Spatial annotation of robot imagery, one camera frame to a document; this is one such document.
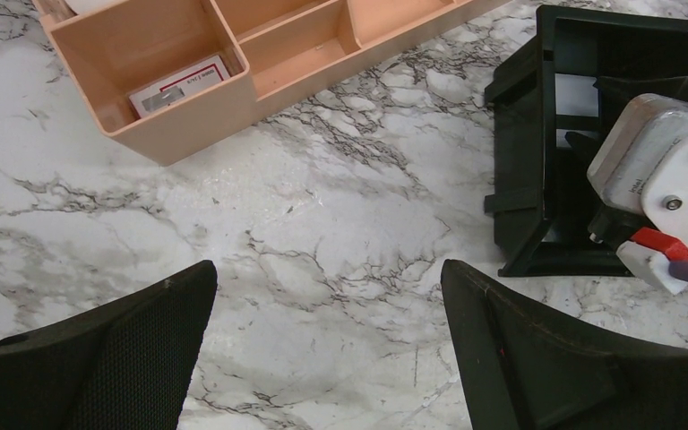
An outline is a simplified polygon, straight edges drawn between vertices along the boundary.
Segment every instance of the red clip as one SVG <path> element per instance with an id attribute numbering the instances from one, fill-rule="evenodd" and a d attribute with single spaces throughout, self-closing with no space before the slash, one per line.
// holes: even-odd
<path id="1" fill-rule="evenodd" d="M 670 262 L 688 262 L 688 247 L 684 242 L 653 228 L 641 228 L 632 236 L 632 241 L 663 253 Z"/>

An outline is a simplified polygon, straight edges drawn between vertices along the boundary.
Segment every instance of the marble surface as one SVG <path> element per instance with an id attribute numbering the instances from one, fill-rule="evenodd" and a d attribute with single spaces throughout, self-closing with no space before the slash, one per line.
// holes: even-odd
<path id="1" fill-rule="evenodd" d="M 0 1 L 0 338 L 211 259 L 181 430 L 469 429 L 439 271 L 502 264 L 482 92 L 542 3 L 688 17 L 688 0 L 517 0 L 159 168 L 100 135 L 30 0 Z M 688 348 L 688 290 L 504 282 Z"/>

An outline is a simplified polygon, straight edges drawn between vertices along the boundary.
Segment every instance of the peach plastic organizer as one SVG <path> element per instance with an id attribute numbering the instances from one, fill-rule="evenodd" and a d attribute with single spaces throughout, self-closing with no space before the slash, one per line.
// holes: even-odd
<path id="1" fill-rule="evenodd" d="M 508 0 L 33 0 L 101 131 L 168 165 Z M 220 54 L 231 77 L 139 119 L 131 92 Z"/>

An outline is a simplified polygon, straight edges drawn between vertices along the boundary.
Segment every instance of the black plastic bin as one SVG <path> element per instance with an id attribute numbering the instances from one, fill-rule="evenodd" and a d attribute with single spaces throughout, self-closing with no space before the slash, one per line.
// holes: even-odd
<path id="1" fill-rule="evenodd" d="M 557 115 L 558 73 L 655 79 L 688 75 L 688 21 L 561 6 L 537 10 L 537 36 L 494 71 L 494 240 L 507 264 L 501 276 L 630 272 L 607 245 L 589 239 L 602 206 L 588 163 L 557 144 L 558 131 L 591 132 L 598 142 L 625 106 L 600 96 L 598 116 Z"/>

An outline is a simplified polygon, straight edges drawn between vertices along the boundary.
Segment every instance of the white round object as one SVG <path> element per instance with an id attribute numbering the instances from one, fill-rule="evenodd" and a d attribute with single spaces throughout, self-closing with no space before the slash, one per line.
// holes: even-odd
<path id="1" fill-rule="evenodd" d="M 82 15 L 93 12 L 104 6 L 113 4 L 117 0 L 64 0 L 73 12 Z"/>

